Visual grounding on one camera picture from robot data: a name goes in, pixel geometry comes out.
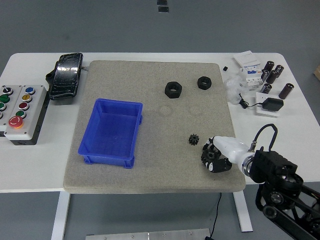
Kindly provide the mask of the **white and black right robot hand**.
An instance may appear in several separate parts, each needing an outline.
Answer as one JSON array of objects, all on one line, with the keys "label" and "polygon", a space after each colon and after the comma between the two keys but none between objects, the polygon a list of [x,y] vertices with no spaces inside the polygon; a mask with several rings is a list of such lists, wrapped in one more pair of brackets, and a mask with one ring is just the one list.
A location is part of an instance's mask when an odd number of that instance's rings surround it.
[{"label": "white and black right robot hand", "polygon": [[229,171],[233,164],[246,176],[250,173],[254,154],[249,147],[234,137],[214,136],[202,149],[201,161],[212,173]]}]

